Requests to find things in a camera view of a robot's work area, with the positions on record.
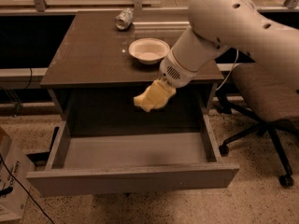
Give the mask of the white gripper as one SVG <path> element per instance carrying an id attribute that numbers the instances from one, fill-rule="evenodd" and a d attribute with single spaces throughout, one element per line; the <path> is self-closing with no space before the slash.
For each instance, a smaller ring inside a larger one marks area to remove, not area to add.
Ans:
<path id="1" fill-rule="evenodd" d="M 144 92 L 141 107 L 144 110 L 164 107 L 169 99 L 176 94 L 176 89 L 188 85 L 197 75 L 182 67 L 172 53 L 168 53 L 160 63 L 160 78 L 166 81 L 154 80 Z"/>

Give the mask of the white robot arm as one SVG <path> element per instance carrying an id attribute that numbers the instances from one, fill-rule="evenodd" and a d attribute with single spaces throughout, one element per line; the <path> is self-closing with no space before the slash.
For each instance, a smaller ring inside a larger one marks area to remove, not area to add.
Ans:
<path id="1" fill-rule="evenodd" d="M 192 0 L 190 26 L 160 64 L 159 77 L 134 98 L 149 112 L 165 106 L 200 67 L 228 48 L 263 65 L 293 90 L 299 89 L 299 30 L 261 15 L 249 0 Z"/>

